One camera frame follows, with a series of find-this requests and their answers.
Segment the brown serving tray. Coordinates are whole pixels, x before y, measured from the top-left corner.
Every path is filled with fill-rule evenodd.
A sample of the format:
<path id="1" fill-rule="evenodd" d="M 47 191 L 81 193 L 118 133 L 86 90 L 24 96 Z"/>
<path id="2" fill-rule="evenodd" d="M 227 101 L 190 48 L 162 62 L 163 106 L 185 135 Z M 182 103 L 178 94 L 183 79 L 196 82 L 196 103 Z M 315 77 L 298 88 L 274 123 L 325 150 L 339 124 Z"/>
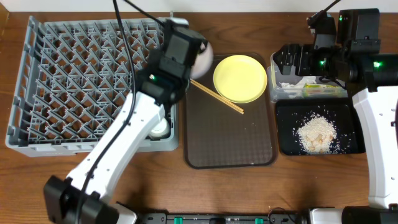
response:
<path id="1" fill-rule="evenodd" d="M 268 166 L 277 157 L 267 93 L 239 113 L 191 85 L 184 99 L 184 157 L 194 169 Z"/>

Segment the pink white bowl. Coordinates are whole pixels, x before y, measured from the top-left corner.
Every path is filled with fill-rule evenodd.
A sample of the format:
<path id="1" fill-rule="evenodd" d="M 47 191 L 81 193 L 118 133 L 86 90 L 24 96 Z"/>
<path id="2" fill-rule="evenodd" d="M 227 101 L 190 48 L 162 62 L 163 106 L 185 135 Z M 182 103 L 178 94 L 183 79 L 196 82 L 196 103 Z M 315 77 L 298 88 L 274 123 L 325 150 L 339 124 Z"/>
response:
<path id="1" fill-rule="evenodd" d="M 191 69 L 190 78 L 196 80 L 206 74 L 210 69 L 213 61 L 213 48 L 210 43 L 207 46 L 201 45 L 201 49 L 204 51 L 197 55 L 195 63 Z"/>

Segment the grey dishwasher rack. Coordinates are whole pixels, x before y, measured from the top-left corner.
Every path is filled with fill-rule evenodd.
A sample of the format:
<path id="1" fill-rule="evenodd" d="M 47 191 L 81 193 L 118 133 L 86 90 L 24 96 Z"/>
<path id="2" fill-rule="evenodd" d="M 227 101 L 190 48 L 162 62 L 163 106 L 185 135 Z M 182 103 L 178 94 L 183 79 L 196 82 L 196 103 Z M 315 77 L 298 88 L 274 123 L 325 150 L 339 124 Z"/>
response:
<path id="1" fill-rule="evenodd" d="M 152 19 L 43 23 L 31 17 L 6 146 L 29 157 L 91 151 L 132 85 L 128 61 L 142 69 L 163 39 Z"/>

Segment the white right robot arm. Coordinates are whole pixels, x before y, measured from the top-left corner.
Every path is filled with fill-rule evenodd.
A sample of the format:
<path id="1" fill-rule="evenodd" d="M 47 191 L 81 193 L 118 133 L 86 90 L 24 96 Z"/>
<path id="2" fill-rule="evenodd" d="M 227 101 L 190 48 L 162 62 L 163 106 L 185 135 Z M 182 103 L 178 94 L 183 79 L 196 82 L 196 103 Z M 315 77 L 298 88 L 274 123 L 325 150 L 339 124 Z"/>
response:
<path id="1" fill-rule="evenodd" d="M 337 19 L 326 10 L 307 18 L 312 44 L 286 44 L 273 55 L 283 75 L 341 80 L 364 137 L 367 206 L 312 208 L 305 223 L 397 222 L 397 55 L 382 54 L 380 12 L 347 9 Z"/>

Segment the small white cup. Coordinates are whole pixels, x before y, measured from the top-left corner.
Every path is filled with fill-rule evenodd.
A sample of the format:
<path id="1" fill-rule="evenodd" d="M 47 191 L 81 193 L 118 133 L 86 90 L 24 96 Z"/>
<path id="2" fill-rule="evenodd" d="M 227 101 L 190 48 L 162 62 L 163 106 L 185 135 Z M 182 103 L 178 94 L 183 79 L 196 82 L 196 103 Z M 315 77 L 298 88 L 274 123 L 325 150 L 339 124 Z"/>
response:
<path id="1" fill-rule="evenodd" d="M 156 125 L 149 133 L 151 139 L 163 139 L 167 138 L 170 134 L 169 122 L 163 118 L 161 122 Z"/>

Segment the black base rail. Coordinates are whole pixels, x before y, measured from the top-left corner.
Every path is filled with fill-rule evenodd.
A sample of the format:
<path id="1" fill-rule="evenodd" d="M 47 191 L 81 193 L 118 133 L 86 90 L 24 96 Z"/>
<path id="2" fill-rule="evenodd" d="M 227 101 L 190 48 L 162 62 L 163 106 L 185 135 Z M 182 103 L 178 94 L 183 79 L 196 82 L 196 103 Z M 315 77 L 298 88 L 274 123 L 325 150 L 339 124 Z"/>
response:
<path id="1" fill-rule="evenodd" d="M 304 215 L 273 213 L 269 215 L 138 214 L 138 224 L 310 224 Z"/>

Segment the yellow round plate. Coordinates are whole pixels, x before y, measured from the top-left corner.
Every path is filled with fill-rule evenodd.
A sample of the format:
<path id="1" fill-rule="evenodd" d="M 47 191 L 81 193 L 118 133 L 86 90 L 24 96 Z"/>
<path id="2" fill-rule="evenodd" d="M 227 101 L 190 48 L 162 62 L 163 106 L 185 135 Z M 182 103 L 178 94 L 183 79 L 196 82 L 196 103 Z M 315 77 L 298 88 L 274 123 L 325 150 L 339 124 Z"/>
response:
<path id="1" fill-rule="evenodd" d="M 224 58 L 215 68 L 213 83 L 217 92 L 233 103 L 250 103 L 258 99 L 267 86 L 262 64 L 247 55 Z"/>

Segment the black waste tray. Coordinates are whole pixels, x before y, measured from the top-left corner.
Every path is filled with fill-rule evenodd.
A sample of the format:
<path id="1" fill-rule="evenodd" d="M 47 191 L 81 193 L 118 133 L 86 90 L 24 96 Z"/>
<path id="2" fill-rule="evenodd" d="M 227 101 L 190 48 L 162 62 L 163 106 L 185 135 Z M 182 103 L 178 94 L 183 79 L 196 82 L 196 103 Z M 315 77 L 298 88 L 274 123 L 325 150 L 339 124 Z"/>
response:
<path id="1" fill-rule="evenodd" d="M 280 100 L 275 106 L 277 134 L 280 150 L 288 156 L 307 154 L 295 142 L 292 129 L 299 126 L 305 116 L 318 113 L 332 121 L 338 132 L 341 150 L 337 154 L 362 154 L 364 139 L 358 116 L 348 98 L 315 98 L 306 100 Z"/>

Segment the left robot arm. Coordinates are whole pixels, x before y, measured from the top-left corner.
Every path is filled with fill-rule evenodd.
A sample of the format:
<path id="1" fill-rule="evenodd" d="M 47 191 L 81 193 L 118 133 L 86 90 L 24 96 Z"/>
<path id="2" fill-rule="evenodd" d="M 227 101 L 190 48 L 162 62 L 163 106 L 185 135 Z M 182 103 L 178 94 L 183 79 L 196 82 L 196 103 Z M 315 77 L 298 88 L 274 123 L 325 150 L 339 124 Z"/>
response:
<path id="1" fill-rule="evenodd" d="M 137 215 L 110 205 L 121 174 L 141 142 L 176 104 L 190 83 L 197 55 L 187 50 L 153 50 L 150 62 L 135 76 L 121 112 L 95 148 L 62 180 L 51 176 L 44 186 L 53 223 L 135 223 Z"/>

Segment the yellow orange snack wrapper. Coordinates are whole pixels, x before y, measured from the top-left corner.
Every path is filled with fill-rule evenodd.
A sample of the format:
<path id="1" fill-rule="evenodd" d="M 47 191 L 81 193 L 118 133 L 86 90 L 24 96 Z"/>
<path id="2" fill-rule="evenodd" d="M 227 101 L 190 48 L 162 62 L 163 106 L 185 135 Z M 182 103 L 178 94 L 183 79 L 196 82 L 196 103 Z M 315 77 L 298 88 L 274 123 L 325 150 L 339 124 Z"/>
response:
<path id="1" fill-rule="evenodd" d="M 339 86 L 325 85 L 325 84 L 308 84 L 306 83 L 302 90 L 303 97 L 321 96 L 321 95 L 336 95 L 343 92 Z"/>

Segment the clear plastic waste bin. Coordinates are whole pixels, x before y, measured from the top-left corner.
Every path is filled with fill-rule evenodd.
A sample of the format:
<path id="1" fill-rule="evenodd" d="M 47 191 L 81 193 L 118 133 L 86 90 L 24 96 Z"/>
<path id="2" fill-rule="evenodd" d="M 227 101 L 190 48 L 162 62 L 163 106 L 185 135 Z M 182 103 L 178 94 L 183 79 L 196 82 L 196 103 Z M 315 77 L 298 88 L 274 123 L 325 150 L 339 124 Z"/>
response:
<path id="1" fill-rule="evenodd" d="M 339 86 L 333 82 L 323 83 L 319 80 L 319 76 L 297 76 L 295 74 L 295 66 L 292 66 L 289 75 L 283 75 L 279 67 L 274 62 L 274 54 L 271 55 L 270 66 L 267 68 L 267 88 L 273 103 L 279 100 L 297 100 L 304 98 L 346 98 L 347 91 L 344 90 L 338 96 L 336 95 L 321 95 L 303 97 L 302 90 L 306 83 L 308 84 L 325 84 Z"/>

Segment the rice food scraps pile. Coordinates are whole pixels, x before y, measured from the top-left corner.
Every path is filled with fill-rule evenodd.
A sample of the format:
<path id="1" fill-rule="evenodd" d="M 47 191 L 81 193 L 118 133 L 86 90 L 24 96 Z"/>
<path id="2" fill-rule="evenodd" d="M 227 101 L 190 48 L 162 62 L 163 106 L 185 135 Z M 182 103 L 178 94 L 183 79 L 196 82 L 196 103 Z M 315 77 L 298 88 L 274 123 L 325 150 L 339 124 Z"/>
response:
<path id="1" fill-rule="evenodd" d="M 337 154 L 341 150 L 336 125 L 318 113 L 299 121 L 292 135 L 298 138 L 295 142 L 307 154 Z"/>

